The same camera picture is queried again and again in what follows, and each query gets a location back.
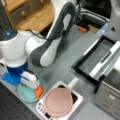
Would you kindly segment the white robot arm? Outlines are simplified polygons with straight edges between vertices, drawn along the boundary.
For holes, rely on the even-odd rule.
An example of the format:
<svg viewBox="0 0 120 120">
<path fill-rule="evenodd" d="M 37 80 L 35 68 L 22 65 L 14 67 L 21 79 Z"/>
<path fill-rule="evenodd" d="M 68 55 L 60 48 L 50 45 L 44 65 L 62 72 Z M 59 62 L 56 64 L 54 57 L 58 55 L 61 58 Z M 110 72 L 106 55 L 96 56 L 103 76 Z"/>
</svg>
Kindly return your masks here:
<svg viewBox="0 0 120 120">
<path fill-rule="evenodd" d="M 55 17 L 45 37 L 35 30 L 8 29 L 0 34 L 0 65 L 5 72 L 2 79 L 12 85 L 25 84 L 37 89 L 40 80 L 28 70 L 27 59 L 40 67 L 50 66 L 64 34 L 75 24 L 80 12 L 75 7 L 80 0 L 51 0 Z"/>
</svg>

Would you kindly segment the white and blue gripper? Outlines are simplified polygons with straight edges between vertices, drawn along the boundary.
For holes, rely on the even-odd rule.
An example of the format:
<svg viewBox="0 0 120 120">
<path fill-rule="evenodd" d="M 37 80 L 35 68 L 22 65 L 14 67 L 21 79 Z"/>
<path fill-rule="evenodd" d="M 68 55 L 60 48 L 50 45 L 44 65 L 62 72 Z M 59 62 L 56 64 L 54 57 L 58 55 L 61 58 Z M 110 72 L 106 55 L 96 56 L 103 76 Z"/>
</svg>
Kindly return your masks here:
<svg viewBox="0 0 120 120">
<path fill-rule="evenodd" d="M 27 63 L 14 68 L 8 67 L 5 63 L 2 63 L 1 68 L 3 69 L 2 79 L 4 81 L 12 85 L 23 83 L 32 89 L 36 89 L 38 87 L 38 77 L 33 71 L 28 69 Z"/>
</svg>

